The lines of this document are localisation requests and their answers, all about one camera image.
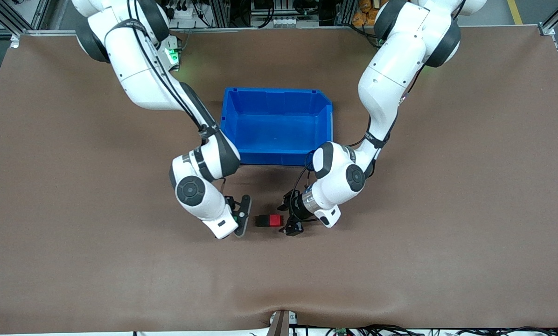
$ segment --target green light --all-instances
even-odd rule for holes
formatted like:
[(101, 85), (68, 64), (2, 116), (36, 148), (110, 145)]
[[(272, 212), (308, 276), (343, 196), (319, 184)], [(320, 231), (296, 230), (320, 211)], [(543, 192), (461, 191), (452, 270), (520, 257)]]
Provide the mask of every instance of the green light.
[(179, 60), (179, 53), (177, 53), (177, 49), (165, 48), (165, 52), (169, 58), (169, 62), (171, 62), (172, 65), (177, 64), (177, 61)]

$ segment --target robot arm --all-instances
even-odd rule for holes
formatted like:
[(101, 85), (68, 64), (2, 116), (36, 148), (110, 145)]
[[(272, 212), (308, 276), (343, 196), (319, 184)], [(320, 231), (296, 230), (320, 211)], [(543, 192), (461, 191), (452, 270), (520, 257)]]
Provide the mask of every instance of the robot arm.
[[(486, 0), (471, 2), (477, 11)], [(374, 169), (374, 162), (390, 137), (397, 109), (415, 74), (426, 64), (441, 66), (457, 51), (460, 29), (451, 13), (462, 0), (390, 0), (381, 8), (375, 34), (383, 40), (358, 83), (360, 101), (370, 114), (360, 147), (326, 142), (313, 155), (317, 181), (302, 194), (288, 193), (281, 209), (290, 209), (286, 234), (302, 231), (301, 221), (316, 217), (333, 227), (341, 215), (339, 204), (357, 196)]]
[[(153, 0), (72, 0), (87, 16), (77, 29), (83, 49), (94, 59), (110, 62), (128, 97), (138, 106), (152, 110), (185, 111), (196, 124), (202, 144), (173, 160), (169, 179), (181, 206), (198, 217), (222, 239), (242, 226), (251, 206), (249, 196), (241, 203), (223, 196), (212, 181), (236, 172), (240, 155), (221, 132), (202, 101), (187, 85), (168, 71), (168, 21)], [(236, 204), (240, 209), (234, 210)]]

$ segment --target wire bundle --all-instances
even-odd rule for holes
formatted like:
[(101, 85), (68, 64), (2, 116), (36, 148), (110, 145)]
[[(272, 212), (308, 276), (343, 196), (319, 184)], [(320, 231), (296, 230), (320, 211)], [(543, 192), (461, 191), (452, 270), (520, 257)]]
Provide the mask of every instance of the wire bundle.
[[(249, 8), (245, 8), (245, 5), (249, 3), (249, 0), (241, 0), (240, 2), (240, 6), (238, 7), (238, 11), (240, 13), (240, 19), (242, 20), (242, 22), (244, 23), (245, 26), (251, 27), (251, 25), (245, 20), (244, 17), (244, 10), (246, 9), (246, 11), (248, 11)], [(273, 3), (273, 6), (271, 8), (269, 8), (268, 13), (266, 14), (266, 19), (265, 21), (262, 23), (262, 25), (257, 26), (255, 28), (264, 28), (266, 27), (266, 25), (268, 25), (269, 23), (271, 23), (271, 21), (273, 20), (273, 15), (275, 15), (275, 4)]]
[(344, 27), (350, 27), (350, 28), (352, 28), (352, 29), (354, 30), (354, 32), (357, 32), (358, 34), (360, 34), (360, 35), (366, 37), (366, 40), (368, 41), (368, 43), (370, 43), (370, 45), (372, 45), (373, 47), (375, 47), (375, 48), (377, 48), (377, 49), (380, 47), (380, 46), (379, 46), (379, 43), (376, 43), (376, 44), (375, 44), (375, 43), (372, 41), (372, 39), (377, 39), (377, 40), (378, 40), (378, 37), (377, 37), (375, 34), (367, 33), (366, 30), (360, 29), (360, 28), (358, 28), (358, 27), (352, 25), (351, 23), (341, 23), (339, 26), (344, 26)]
[[(132, 11), (130, 9), (130, 0), (127, 0), (126, 3), (127, 3), (127, 10), (128, 10), (128, 15), (129, 15), (130, 19), (134, 19), (132, 17)], [(137, 0), (134, 1), (134, 12), (136, 13), (136, 20), (140, 21), (140, 18), (138, 17), (138, 1)], [(138, 42), (138, 46), (140, 47), (140, 51), (142, 52), (142, 55), (144, 56), (147, 63), (151, 67), (151, 71), (153, 71), (153, 73), (157, 76), (157, 78), (159, 79), (161, 84), (165, 87), (165, 89), (168, 91), (170, 96), (172, 96), (172, 98), (179, 104), (179, 106), (181, 106), (181, 108), (184, 111), (186, 111), (188, 117), (190, 117), (190, 119), (192, 119), (194, 124), (196, 124), (196, 127), (198, 127), (198, 131), (199, 132), (202, 131), (202, 125), (200, 123), (198, 123), (194, 113), (191, 111), (191, 109), (189, 109), (189, 106), (181, 98), (179, 93), (177, 93), (177, 90), (173, 87), (173, 83), (172, 83), (171, 79), (168, 77), (167, 71), (164, 70), (164, 71), (162, 71), (162, 74), (159, 74), (159, 72), (157, 71), (157, 67), (155, 66), (155, 64), (153, 64), (151, 59), (148, 57), (148, 54), (146, 53), (146, 50), (142, 46), (142, 41), (140, 40), (140, 36), (138, 36), (138, 30), (136, 28), (132, 28), (132, 29), (134, 30), (134, 36), (136, 37), (136, 42)], [(162, 64), (161, 60), (159, 59), (159, 57), (156, 54), (154, 55), (154, 58), (155, 58), (155, 63)]]
[(206, 13), (202, 10), (202, 2), (198, 2), (198, 0), (192, 0), (192, 5), (194, 6), (194, 10), (196, 11), (196, 15), (198, 15), (200, 21), (202, 21), (202, 23), (204, 23), (207, 27), (213, 28), (213, 26), (208, 21), (206, 21)]
[(473, 334), (476, 336), (508, 336), (516, 331), (533, 331), (540, 332), (547, 336), (557, 336), (558, 332), (553, 329), (542, 329), (536, 327), (519, 327), (519, 328), (486, 328), (486, 329), (461, 329), (456, 332), (458, 335)]

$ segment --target black strap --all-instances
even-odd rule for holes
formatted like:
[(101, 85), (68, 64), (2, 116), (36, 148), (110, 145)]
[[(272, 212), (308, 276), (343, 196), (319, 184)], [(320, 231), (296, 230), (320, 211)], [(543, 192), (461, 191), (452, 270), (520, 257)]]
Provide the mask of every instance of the black strap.
[(200, 174), (202, 174), (203, 178), (209, 182), (214, 181), (215, 178), (213, 178), (213, 175), (210, 173), (209, 167), (206, 165), (206, 162), (204, 162), (204, 156), (202, 155), (202, 149), (200, 149), (200, 146), (194, 149), (194, 159), (196, 159), (198, 170), (200, 171)]
[(202, 138), (202, 140), (206, 140), (211, 136), (215, 135), (218, 131), (219, 131), (219, 125), (215, 123), (207, 128), (202, 129), (202, 131), (199, 131), (198, 134), (200, 135), (200, 138)]
[(387, 133), (387, 136), (385, 137), (385, 140), (378, 140), (377, 137), (373, 136), (369, 132), (366, 132), (364, 134), (364, 138), (366, 140), (370, 141), (370, 143), (372, 143), (373, 145), (375, 145), (376, 149), (383, 148), (385, 146), (385, 144), (387, 143), (387, 141), (389, 141), (390, 136), (391, 136), (391, 133), (389, 132), (389, 133)]
[(117, 25), (109, 29), (107, 34), (105, 34), (105, 38), (103, 40), (104, 41), (107, 40), (107, 35), (113, 30), (116, 30), (117, 28), (133, 28), (136, 30), (140, 30), (141, 32), (144, 33), (145, 36), (148, 36), (148, 33), (146, 32), (146, 28), (144, 27), (144, 25), (142, 25), (142, 23), (140, 23), (140, 21), (138, 21), (137, 19), (127, 19), (127, 20), (123, 20), (122, 22), (119, 22)]
[(389, 127), (389, 130), (387, 131), (387, 135), (385, 136), (385, 140), (378, 140), (377, 137), (373, 136), (368, 131), (366, 131), (366, 133), (364, 134), (364, 138), (366, 140), (370, 141), (370, 143), (372, 143), (373, 145), (375, 145), (376, 149), (383, 148), (385, 146), (385, 144), (387, 143), (387, 141), (389, 141), (389, 138), (391, 137), (391, 130), (393, 129), (393, 126), (395, 125), (395, 122), (397, 121), (397, 117), (399, 117), (399, 113), (397, 113), (395, 115), (395, 119), (393, 119), (393, 123), (391, 124), (391, 127)]

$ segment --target metal frame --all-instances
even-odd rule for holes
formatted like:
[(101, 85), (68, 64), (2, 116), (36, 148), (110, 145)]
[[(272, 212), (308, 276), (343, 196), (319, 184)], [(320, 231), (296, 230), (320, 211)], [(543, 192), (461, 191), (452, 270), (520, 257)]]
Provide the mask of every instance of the metal frame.
[(556, 11), (552, 12), (545, 21), (539, 23), (538, 28), (541, 31), (541, 35), (554, 35), (555, 26), (558, 23), (558, 8)]
[(225, 4), (224, 0), (210, 0), (210, 6), (213, 10), (216, 27), (228, 28), (230, 26), (230, 6)]
[(32, 21), (29, 23), (20, 13), (4, 0), (0, 0), (0, 38), (13, 35), (19, 38), (28, 30), (40, 29), (45, 20), (45, 11), (51, 0), (39, 0)]
[(30, 23), (4, 0), (0, 0), (0, 24), (17, 37), (23, 34), (25, 30), (32, 29)]

